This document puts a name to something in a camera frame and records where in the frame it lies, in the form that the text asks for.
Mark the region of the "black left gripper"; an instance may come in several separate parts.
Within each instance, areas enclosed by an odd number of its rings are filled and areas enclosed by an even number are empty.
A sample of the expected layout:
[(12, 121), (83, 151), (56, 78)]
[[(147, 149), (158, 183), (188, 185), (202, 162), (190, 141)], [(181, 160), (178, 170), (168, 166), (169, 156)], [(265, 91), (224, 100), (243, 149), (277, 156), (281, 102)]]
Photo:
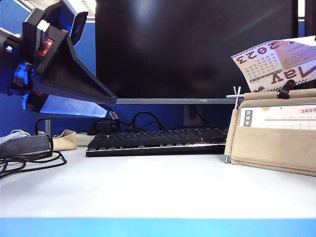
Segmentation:
[(47, 21), (24, 21), (22, 30), (0, 30), (0, 92), (26, 94), (24, 110), (39, 119), (105, 117), (97, 104), (117, 97), (77, 58), (68, 32)]

